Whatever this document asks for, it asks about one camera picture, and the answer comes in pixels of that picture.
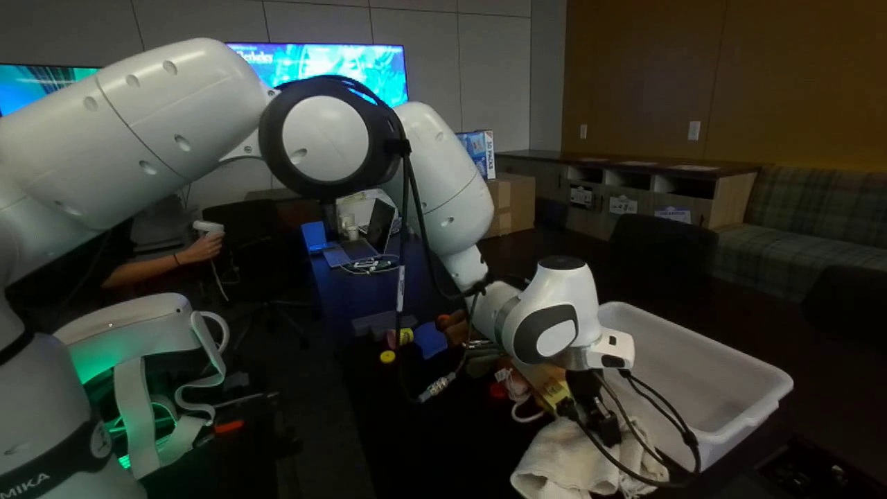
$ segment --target cushion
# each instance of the cushion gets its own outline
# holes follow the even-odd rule
[[[761,168],[749,223],[887,246],[887,173],[833,168]]]
[[[717,230],[711,275],[721,279],[801,301],[825,265],[887,270],[887,248],[761,223]]]

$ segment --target shelf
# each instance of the shelf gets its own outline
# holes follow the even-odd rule
[[[502,151],[505,171],[532,173],[545,203],[566,204],[566,228],[609,239],[617,216],[649,214],[697,228],[736,223],[754,186],[754,165],[642,157],[573,157]]]

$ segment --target cloth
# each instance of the cloth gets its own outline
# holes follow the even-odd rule
[[[667,469],[642,451],[632,433],[623,433],[609,455],[639,477],[667,478]],[[510,485],[527,499],[588,499],[588,492],[613,495],[617,491],[634,499],[653,491],[614,469],[571,419],[555,419],[532,437]]]

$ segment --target blue object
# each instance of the blue object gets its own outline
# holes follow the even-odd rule
[[[304,222],[301,240],[307,254],[322,254],[330,246],[327,223],[322,219]]]
[[[406,240],[405,248],[405,312],[417,312],[422,298],[430,297],[423,275],[423,252],[417,240]],[[325,308],[325,325],[330,334],[351,337],[351,319],[395,311],[399,269],[386,270],[345,270],[343,265],[327,262],[327,248],[322,257],[309,257],[309,270]]]
[[[444,351],[449,345],[445,334],[438,330],[434,320],[422,320],[416,327],[413,337],[416,337],[423,359],[434,356],[438,351]]]

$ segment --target monitor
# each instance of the monitor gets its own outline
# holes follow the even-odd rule
[[[372,214],[366,222],[366,240],[377,248],[386,252],[392,234],[392,204],[381,203],[379,196],[372,203]]]
[[[228,45],[264,86],[312,74],[343,74],[368,86],[391,107],[406,101],[406,64],[399,45]]]
[[[0,115],[10,115],[93,72],[96,65],[0,64]]]

